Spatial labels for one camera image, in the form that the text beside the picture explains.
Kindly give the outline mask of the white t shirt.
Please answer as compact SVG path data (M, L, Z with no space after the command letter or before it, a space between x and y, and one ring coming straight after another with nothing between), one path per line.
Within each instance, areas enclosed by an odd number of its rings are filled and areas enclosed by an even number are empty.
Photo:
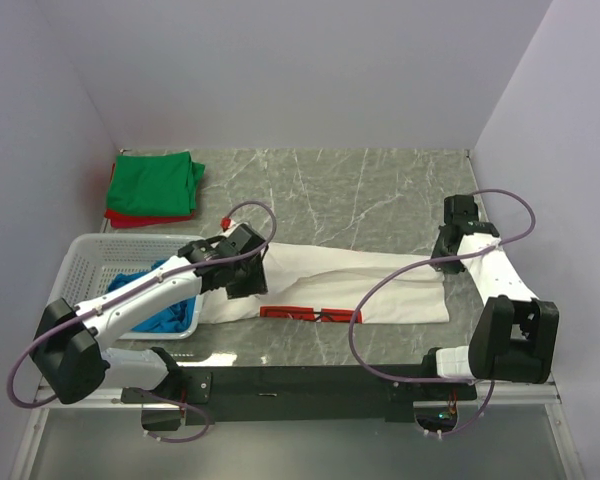
M421 255L272 243L264 257L268 293L234 300L223 290L206 293L198 321L222 324L269 317L347 323L372 287L422 259ZM400 275L372 295L357 321L447 323L443 275L429 266Z

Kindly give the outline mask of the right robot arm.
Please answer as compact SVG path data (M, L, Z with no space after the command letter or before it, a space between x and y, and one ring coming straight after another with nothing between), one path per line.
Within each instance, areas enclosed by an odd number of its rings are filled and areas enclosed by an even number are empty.
M559 310L526 286L502 244L495 225L480 218L472 195L444 199L433 268L445 275L468 273L483 309L468 345L433 353L440 378L542 384L550 376Z

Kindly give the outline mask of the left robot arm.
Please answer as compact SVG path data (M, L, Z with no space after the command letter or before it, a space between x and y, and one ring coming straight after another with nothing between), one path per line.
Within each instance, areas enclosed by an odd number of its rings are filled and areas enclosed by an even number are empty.
M63 404L77 403L104 384L154 390L177 374L156 348L115 348L124 334L163 310L223 289L230 299L267 291L263 252L268 242L239 223L194 240L141 277L77 305L59 298L43 310L30 357Z

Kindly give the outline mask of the blue t shirt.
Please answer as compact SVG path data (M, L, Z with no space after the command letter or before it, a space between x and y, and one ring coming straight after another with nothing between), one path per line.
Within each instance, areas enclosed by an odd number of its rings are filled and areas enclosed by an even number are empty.
M148 270L128 274L117 273L107 286L106 291L117 290L141 278L146 273L148 273ZM192 324L195 305L195 297L173 304L138 324L132 331L146 334L184 333Z

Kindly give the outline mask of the green folded t shirt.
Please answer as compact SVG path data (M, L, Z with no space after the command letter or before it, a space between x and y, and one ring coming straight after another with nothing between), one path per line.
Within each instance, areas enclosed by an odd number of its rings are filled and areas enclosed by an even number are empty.
M197 190L205 170L205 165L193 161L189 152L119 155L106 207L128 216L189 216L197 208Z

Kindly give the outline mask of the red folded t shirt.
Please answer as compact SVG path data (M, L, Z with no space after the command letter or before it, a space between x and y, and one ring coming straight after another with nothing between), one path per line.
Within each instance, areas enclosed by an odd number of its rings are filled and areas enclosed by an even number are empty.
M147 217L123 215L112 210L108 210L106 207L105 217L109 219L115 227L127 228L185 221L193 218L195 211L193 211L189 216L185 217Z

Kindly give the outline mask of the white plastic basket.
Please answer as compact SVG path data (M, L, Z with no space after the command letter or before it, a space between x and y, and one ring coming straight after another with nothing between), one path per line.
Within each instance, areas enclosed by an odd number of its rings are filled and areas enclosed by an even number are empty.
M99 233L77 237L64 256L49 296L75 305L99 297L119 274L149 271L168 259L194 236Z

